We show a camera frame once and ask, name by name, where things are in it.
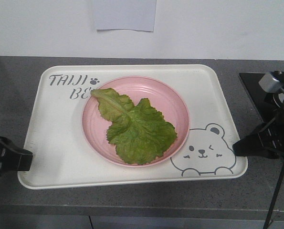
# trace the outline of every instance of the pink plate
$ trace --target pink plate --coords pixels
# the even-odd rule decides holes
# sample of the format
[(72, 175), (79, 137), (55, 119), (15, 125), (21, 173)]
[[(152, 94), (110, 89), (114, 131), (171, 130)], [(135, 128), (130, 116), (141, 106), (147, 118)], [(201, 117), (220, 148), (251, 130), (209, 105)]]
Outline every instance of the pink plate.
[(164, 119), (174, 125), (177, 139), (162, 157), (144, 165), (127, 164), (116, 154), (115, 146), (108, 143), (106, 131), (111, 122), (101, 117), (96, 98), (90, 97), (84, 107), (82, 125), (88, 143), (101, 156), (121, 166), (146, 167), (167, 160), (181, 149), (189, 134), (189, 110), (176, 91), (161, 81), (142, 76), (117, 78), (100, 87), (106, 88), (127, 94), (135, 105), (141, 98), (148, 98), (151, 105), (163, 113)]

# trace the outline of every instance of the paw print logo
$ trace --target paw print logo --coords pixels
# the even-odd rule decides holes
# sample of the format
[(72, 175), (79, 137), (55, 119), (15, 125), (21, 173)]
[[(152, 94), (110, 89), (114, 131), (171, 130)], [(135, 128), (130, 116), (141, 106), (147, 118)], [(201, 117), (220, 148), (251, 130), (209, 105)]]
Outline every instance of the paw print logo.
[(99, 80), (97, 78), (91, 78), (90, 84), (96, 85), (97, 83), (99, 83)]

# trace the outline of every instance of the white wall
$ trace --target white wall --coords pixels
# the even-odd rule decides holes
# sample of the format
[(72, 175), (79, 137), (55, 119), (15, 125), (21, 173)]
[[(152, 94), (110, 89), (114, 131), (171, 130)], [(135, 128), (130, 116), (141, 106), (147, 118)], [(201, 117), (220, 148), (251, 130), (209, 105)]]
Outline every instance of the white wall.
[(157, 0), (154, 32), (96, 31), (91, 0), (0, 0), (0, 55), (284, 60), (284, 0)]

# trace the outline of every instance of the black clamp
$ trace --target black clamp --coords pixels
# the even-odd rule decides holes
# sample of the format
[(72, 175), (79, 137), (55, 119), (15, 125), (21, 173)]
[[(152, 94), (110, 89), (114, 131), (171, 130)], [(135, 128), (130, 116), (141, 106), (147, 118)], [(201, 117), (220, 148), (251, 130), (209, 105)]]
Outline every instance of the black clamp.
[(29, 171), (32, 152), (17, 147), (11, 140), (0, 136), (0, 176), (7, 171)]
[(233, 150), (236, 156), (278, 159), (284, 157), (284, 72), (265, 74), (259, 85), (267, 93), (264, 102), (275, 105), (271, 120), (257, 126), (250, 135), (236, 142)]

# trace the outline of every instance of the paper sheet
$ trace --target paper sheet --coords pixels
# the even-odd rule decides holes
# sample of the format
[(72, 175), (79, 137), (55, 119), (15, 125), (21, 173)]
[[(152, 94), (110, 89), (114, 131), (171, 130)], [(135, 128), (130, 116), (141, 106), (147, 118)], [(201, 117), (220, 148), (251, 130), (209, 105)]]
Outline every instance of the paper sheet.
[(93, 0), (97, 30), (153, 31), (157, 0)]

